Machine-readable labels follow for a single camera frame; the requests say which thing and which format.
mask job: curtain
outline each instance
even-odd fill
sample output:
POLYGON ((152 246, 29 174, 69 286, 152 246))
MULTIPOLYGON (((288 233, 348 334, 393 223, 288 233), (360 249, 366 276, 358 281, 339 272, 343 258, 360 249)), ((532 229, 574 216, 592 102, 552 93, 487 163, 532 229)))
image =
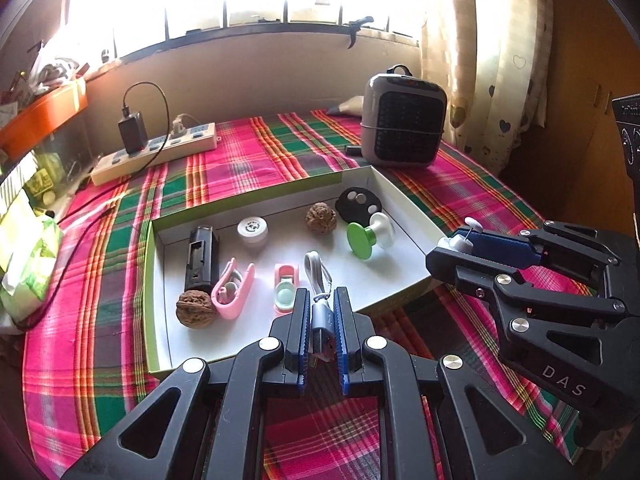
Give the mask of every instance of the curtain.
POLYGON ((444 139, 493 174, 544 125, 553 0, 428 0, 422 78, 449 99, 444 139))

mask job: pink clip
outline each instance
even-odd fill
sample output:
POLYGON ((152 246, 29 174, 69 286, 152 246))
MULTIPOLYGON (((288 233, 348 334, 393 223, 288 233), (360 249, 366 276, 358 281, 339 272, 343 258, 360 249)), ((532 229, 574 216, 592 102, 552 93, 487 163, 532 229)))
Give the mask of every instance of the pink clip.
POLYGON ((211 301, 223 319, 235 319, 240 316, 249 290, 254 284, 255 266, 249 264, 244 276, 236 270, 236 259, 226 264, 220 279, 211 291, 211 301))
POLYGON ((298 266, 276 264, 275 269, 275 300, 273 309, 276 317, 290 314, 298 288, 298 266))

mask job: white cable loop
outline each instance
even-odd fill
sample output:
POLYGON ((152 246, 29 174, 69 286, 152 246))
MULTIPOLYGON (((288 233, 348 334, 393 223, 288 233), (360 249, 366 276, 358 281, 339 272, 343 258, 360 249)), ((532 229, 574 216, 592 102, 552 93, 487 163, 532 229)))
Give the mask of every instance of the white cable loop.
POLYGON ((318 254, 317 251, 311 251, 305 254, 305 272, 314 292, 314 302, 328 300, 331 297, 332 289, 331 275, 324 266, 320 254, 318 254), (327 291, 324 290, 323 276, 327 281, 327 291))

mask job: orange tray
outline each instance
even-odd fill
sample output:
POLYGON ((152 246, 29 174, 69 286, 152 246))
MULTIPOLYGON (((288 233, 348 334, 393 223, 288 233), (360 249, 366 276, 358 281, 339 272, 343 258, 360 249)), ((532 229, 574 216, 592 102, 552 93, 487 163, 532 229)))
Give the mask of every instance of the orange tray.
POLYGON ((88 105, 84 79, 56 88, 27 106, 0 130, 0 149, 19 160, 88 105))

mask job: table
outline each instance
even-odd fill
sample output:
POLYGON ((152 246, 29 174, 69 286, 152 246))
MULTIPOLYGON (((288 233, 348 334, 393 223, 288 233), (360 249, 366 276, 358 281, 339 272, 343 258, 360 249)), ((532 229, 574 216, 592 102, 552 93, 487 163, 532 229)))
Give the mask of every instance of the table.
MULTIPOLYGON (((64 226, 53 284, 72 248, 79 247, 49 313, 26 337, 23 367, 31 447, 51 478, 62 475, 157 384, 146 373, 142 335, 142 233, 148 222, 233 194, 362 166, 364 160, 348 158, 342 149, 358 142, 359 123, 321 110, 219 123, 222 140, 213 152, 156 166, 113 189, 104 199, 116 209, 82 240, 82 231, 104 209, 103 200, 88 206, 82 213, 91 212, 87 218, 64 226)), ((385 174, 446 234, 465 216, 500 232, 542 224, 527 203, 445 144, 431 167, 385 174)), ((112 185, 89 186, 72 210, 112 185)), ((537 286, 587 293, 546 269, 524 274, 537 286)), ((459 355, 559 452, 575 457, 573 410, 563 404, 555 409, 558 402, 550 394, 499 363, 494 322, 475 298, 443 285, 399 304, 374 325, 413 354, 459 355)), ((267 421, 264 478, 379 478, 376 401, 343 398, 331 365, 313 370, 304 399, 271 402, 267 421)))

